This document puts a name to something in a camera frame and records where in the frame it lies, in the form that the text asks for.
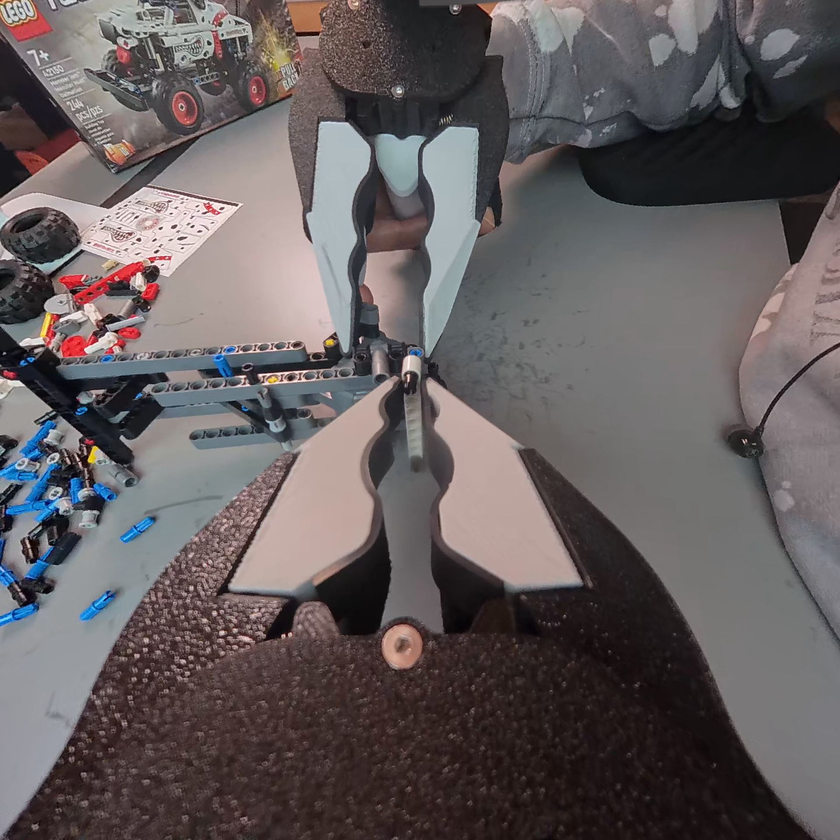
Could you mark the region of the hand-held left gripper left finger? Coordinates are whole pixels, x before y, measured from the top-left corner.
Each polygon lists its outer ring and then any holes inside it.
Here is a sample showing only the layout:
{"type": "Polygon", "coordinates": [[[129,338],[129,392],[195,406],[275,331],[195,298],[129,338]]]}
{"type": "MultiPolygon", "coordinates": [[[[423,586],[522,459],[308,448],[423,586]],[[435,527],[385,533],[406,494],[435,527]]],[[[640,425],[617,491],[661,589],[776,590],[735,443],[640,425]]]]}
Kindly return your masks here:
{"type": "Polygon", "coordinates": [[[310,437],[238,562],[235,594],[313,596],[373,548],[384,523],[379,486],[394,462],[391,377],[310,437]]]}

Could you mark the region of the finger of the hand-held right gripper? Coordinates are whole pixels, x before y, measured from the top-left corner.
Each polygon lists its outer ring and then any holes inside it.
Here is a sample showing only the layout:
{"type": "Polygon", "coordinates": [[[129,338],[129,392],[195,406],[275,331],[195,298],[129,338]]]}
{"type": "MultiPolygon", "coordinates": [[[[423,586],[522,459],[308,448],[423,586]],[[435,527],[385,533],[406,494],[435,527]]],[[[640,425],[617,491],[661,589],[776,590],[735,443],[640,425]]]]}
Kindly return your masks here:
{"type": "Polygon", "coordinates": [[[308,230],[341,351],[350,354],[360,317],[364,264],[362,188],[372,182],[373,150],[349,122],[318,126],[308,230]]]}
{"type": "Polygon", "coordinates": [[[476,216],[479,132],[450,126],[419,152],[419,187],[428,229],[421,345],[432,354],[445,330],[480,229],[476,216]]]}

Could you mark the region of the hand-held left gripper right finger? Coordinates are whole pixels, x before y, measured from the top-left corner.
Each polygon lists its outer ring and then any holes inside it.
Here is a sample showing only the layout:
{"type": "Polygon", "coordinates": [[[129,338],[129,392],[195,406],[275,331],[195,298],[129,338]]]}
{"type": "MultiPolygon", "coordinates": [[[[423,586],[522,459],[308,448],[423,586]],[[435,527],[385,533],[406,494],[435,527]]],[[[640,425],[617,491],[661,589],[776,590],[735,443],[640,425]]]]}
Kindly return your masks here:
{"type": "Polygon", "coordinates": [[[426,454],[440,488],[443,547],[506,592],[582,587],[522,446],[438,383],[425,385],[426,454]]]}

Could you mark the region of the grey toy chassis assembly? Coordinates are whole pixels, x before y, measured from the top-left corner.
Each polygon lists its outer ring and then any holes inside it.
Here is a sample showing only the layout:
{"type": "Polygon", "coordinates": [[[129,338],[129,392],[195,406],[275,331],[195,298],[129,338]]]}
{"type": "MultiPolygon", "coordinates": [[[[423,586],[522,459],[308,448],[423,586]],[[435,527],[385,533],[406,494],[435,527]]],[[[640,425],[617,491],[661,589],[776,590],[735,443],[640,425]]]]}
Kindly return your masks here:
{"type": "Polygon", "coordinates": [[[330,336],[322,351],[302,341],[194,346],[65,357],[43,343],[25,345],[2,329],[2,377],[23,385],[81,442],[131,466],[135,440],[165,418],[225,416],[191,435],[197,448],[276,444],[292,450],[396,375],[405,380],[418,355],[419,376],[442,387],[438,365],[411,344],[362,338],[349,353],[330,336]]]}

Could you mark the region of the person's right forearm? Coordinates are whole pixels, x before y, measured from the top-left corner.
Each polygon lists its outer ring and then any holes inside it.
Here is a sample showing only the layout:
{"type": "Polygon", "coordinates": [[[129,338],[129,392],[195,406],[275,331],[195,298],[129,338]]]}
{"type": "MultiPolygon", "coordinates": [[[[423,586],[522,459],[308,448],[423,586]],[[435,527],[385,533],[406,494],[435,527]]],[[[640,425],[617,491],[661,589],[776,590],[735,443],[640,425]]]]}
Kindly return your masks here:
{"type": "Polygon", "coordinates": [[[838,1],[504,2],[491,19],[511,163],[747,104],[777,122],[838,91],[838,1]]]}

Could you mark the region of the person's right hand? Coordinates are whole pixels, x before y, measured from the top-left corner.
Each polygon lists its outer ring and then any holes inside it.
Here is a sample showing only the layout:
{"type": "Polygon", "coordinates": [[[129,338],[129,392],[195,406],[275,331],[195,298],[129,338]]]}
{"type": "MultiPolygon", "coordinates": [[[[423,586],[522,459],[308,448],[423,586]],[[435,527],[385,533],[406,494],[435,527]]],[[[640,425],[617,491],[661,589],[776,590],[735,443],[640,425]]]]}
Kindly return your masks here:
{"type": "Polygon", "coordinates": [[[366,235],[368,255],[418,249],[423,243],[427,228],[428,221],[424,212],[412,217],[399,218],[386,183],[379,182],[373,225],[366,235]]]}

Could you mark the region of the white sticker sheet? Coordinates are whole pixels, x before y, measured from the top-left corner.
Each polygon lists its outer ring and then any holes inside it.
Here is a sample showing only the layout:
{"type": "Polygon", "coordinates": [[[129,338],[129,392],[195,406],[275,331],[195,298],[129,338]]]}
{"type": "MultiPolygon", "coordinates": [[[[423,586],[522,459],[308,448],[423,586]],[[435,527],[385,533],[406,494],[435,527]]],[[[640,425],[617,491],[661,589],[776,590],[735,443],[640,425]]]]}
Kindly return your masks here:
{"type": "Polygon", "coordinates": [[[239,208],[240,203],[148,185],[90,225],[80,247],[124,266],[146,261],[169,277],[239,208]]]}

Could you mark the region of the toy truck set box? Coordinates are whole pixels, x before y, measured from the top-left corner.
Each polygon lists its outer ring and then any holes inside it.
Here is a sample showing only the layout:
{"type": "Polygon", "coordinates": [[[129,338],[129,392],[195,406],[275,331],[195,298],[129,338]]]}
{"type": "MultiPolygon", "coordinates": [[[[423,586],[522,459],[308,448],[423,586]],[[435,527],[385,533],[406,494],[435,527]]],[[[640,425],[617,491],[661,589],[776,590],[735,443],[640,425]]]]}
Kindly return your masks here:
{"type": "Polygon", "coordinates": [[[291,95],[282,1],[2,1],[2,42],[121,172],[291,95]]]}

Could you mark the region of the pile of small toy pins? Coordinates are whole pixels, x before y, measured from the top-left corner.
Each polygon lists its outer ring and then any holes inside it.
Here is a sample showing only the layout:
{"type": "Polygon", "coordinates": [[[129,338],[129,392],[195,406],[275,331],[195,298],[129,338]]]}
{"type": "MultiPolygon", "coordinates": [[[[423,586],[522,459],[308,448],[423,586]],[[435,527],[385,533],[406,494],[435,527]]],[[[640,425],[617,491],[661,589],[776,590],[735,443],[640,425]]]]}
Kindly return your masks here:
{"type": "Polygon", "coordinates": [[[35,420],[26,439],[2,436],[2,626],[35,615],[53,592],[53,573],[102,523],[140,474],[60,426],[56,412],[35,420]]]}

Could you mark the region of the black rubber tyres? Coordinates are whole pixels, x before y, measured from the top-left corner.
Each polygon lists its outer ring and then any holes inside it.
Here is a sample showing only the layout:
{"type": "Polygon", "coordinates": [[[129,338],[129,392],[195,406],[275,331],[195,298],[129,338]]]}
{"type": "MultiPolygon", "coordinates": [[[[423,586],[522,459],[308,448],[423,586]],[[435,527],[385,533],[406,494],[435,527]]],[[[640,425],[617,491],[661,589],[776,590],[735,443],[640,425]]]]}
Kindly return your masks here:
{"type": "MultiPolygon", "coordinates": [[[[13,198],[2,198],[1,216],[2,223],[9,218],[28,211],[36,207],[51,207],[61,211],[67,215],[79,227],[80,232],[84,235],[88,229],[94,225],[98,220],[105,217],[109,210],[100,206],[93,206],[89,204],[71,201],[70,199],[50,196],[43,193],[27,193],[13,198]]],[[[71,260],[76,258],[82,248],[78,246],[74,251],[71,251],[67,256],[53,260],[45,264],[36,264],[38,268],[43,270],[46,274],[54,274],[58,269],[65,266],[71,260]]],[[[1,260],[21,259],[12,255],[5,247],[1,246],[1,260]]]]}

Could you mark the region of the black toy tyre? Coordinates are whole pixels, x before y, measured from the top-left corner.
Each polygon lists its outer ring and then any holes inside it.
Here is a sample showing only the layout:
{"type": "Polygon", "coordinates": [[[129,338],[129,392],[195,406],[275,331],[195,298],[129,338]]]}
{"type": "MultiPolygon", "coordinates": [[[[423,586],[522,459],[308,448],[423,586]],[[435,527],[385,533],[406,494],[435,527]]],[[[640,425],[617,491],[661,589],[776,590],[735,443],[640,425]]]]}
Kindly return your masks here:
{"type": "Polygon", "coordinates": [[[16,259],[46,265],[73,253],[80,246],[81,232],[66,213],[39,206],[7,220],[1,229],[1,241],[16,259]]]}
{"type": "Polygon", "coordinates": [[[35,319],[56,294],[53,281],[41,269],[17,259],[1,261],[1,324],[35,319]]]}

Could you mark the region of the black wired earbud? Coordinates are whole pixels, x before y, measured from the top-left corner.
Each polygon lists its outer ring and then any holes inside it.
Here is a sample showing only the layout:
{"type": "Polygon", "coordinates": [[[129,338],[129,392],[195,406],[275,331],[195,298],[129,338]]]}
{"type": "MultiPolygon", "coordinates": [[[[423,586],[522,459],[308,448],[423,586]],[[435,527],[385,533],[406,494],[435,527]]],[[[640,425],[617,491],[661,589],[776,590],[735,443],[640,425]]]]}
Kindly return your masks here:
{"type": "Polygon", "coordinates": [[[817,353],[810,360],[808,360],[798,371],[796,371],[783,385],[782,387],[773,395],[772,400],[765,408],[761,419],[759,422],[752,426],[752,427],[735,427],[732,429],[727,435],[727,446],[730,448],[731,452],[736,454],[738,457],[743,459],[749,460],[757,460],[760,459],[765,451],[764,442],[763,442],[763,435],[767,424],[770,420],[772,413],[774,412],[777,405],[780,403],[781,399],[787,394],[787,392],[806,374],[808,373],[818,362],[822,361],[826,357],[835,352],[839,351],[839,342],[831,344],[825,350],[817,353]]]}

